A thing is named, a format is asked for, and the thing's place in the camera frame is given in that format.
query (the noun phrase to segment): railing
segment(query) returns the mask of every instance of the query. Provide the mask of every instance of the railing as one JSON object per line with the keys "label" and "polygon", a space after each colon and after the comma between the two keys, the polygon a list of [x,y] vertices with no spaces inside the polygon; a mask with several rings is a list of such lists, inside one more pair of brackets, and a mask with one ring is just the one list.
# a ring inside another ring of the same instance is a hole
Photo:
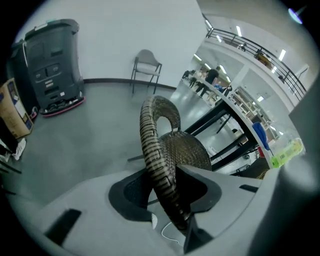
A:
{"label": "railing", "polygon": [[223,41],[230,46],[238,48],[239,51],[252,55],[269,68],[270,72],[275,73],[282,83],[287,86],[290,93],[295,95],[299,101],[305,95],[307,91],[306,88],[290,68],[261,45],[245,37],[217,28],[211,28],[206,34],[206,37],[215,38],[219,42]]}

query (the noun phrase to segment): black baseboard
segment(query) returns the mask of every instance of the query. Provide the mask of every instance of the black baseboard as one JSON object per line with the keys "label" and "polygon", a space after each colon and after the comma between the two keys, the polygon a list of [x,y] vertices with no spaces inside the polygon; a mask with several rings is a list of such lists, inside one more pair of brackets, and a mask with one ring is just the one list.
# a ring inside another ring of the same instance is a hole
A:
{"label": "black baseboard", "polygon": [[[89,78],[89,79],[83,79],[85,84],[94,84],[94,83],[121,83],[121,84],[130,84],[130,79],[125,78]],[[148,85],[148,81],[142,81],[142,80],[135,80],[136,85]],[[150,86],[155,86],[156,83],[152,82],[150,83]],[[166,88],[170,90],[176,90],[176,87],[165,85],[158,83],[157,87]]]}

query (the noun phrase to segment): gray floor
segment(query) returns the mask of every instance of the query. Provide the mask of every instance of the gray floor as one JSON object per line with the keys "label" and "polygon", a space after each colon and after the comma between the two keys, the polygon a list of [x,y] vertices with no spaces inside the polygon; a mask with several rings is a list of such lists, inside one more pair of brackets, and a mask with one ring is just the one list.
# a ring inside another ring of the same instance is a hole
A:
{"label": "gray floor", "polygon": [[[153,87],[137,85],[132,97],[127,84],[88,84],[86,102],[61,115],[37,117],[22,158],[14,163],[23,174],[4,175],[6,189],[18,211],[28,217],[76,184],[87,179],[139,169],[143,161],[127,163],[141,155],[139,116],[144,99]],[[208,112],[208,106],[193,90],[180,83],[177,90],[158,88],[156,95],[169,98],[181,115],[182,130]],[[198,138],[221,150],[234,140],[226,126],[216,135],[219,123]],[[165,118],[158,121],[159,135],[170,131]]]}

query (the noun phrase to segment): cable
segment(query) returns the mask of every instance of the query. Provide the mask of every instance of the cable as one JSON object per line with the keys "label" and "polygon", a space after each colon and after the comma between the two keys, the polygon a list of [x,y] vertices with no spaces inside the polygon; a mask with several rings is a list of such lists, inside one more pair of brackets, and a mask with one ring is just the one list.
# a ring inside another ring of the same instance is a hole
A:
{"label": "cable", "polygon": [[169,222],[167,225],[164,226],[164,228],[163,228],[162,231],[161,231],[161,236],[163,236],[164,238],[169,239],[169,240],[171,240],[171,241],[175,241],[175,242],[178,243],[178,245],[182,246],[182,245],[179,243],[178,240],[172,239],[172,238],[169,238],[169,237],[166,237],[166,236],[164,235],[164,231],[165,231],[166,227],[168,227],[171,223],[172,223],[172,222]]}

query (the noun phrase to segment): cardboard box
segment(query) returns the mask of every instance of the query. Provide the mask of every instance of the cardboard box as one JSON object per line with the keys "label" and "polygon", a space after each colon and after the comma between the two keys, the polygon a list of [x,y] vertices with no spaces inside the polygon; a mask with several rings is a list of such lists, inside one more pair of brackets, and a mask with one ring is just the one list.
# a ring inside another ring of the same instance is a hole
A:
{"label": "cardboard box", "polygon": [[14,78],[0,87],[0,117],[16,139],[30,134],[34,126],[20,100]]}

